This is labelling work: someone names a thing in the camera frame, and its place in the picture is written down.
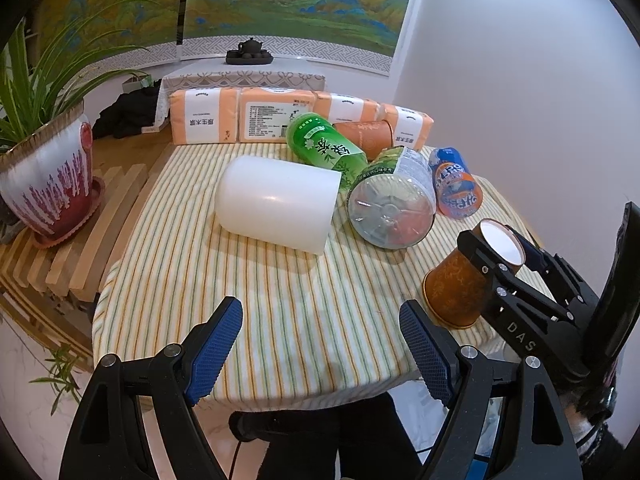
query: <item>teapot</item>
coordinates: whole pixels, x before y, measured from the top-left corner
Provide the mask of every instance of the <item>teapot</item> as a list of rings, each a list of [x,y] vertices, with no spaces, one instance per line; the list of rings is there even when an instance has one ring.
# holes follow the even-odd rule
[[[238,52],[242,54],[260,54],[262,49],[262,42],[255,41],[254,38],[249,38],[242,43],[238,43]]]

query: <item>pot saucer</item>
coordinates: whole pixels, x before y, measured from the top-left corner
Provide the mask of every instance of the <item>pot saucer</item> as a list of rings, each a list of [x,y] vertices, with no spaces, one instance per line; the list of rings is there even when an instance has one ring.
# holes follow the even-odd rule
[[[46,236],[43,236],[36,231],[32,231],[31,241],[33,243],[33,246],[37,249],[49,249],[50,247],[61,244],[62,242],[70,238],[73,234],[75,234],[78,229],[81,228],[98,209],[98,206],[102,201],[102,197],[104,196],[104,188],[104,180],[98,176],[94,176],[94,179],[91,182],[91,206],[89,207],[89,211],[87,211],[86,215],[84,215],[84,218],[82,218],[78,225],[76,225],[76,227],[71,229],[71,231],[69,231],[65,235],[61,236],[60,238],[56,238],[55,240],[51,240],[50,238],[47,238]]]

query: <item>lace tablecloth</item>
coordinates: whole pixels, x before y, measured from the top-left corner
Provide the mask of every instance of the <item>lace tablecloth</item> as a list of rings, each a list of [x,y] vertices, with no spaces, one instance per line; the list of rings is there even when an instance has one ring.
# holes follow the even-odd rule
[[[422,152],[428,156],[431,148]],[[418,372],[402,338],[399,308],[484,217],[527,235],[519,216],[485,179],[471,218],[436,216],[414,247],[386,251],[352,229],[338,197],[321,256],[231,234],[214,214],[214,190],[239,155],[294,160],[284,144],[178,146],[108,276],[93,326],[94,359],[155,355],[205,322],[225,296],[242,302],[244,324],[210,396],[237,410],[316,409],[380,394]],[[518,276],[548,294],[538,274]],[[483,320],[454,331],[460,344],[490,353],[504,343]]]
[[[176,90],[226,86],[261,86],[324,90],[324,75],[317,65],[300,59],[276,58],[269,65],[228,65],[225,58],[201,59],[162,78],[156,105],[155,127],[169,115],[169,96]]]

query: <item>person's leg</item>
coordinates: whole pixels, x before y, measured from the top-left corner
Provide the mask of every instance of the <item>person's leg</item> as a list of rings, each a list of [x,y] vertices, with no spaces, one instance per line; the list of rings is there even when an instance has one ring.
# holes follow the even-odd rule
[[[334,480],[338,451],[338,414],[272,412],[262,440],[270,444],[257,480]]]
[[[353,480],[415,480],[422,463],[389,394],[341,406],[340,472]]]

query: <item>white cylindrical container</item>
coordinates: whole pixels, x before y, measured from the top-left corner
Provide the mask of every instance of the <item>white cylindrical container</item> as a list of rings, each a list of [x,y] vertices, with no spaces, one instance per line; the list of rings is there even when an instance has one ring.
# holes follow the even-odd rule
[[[215,211],[229,232],[322,254],[341,176],[285,160],[239,156],[220,178]]]

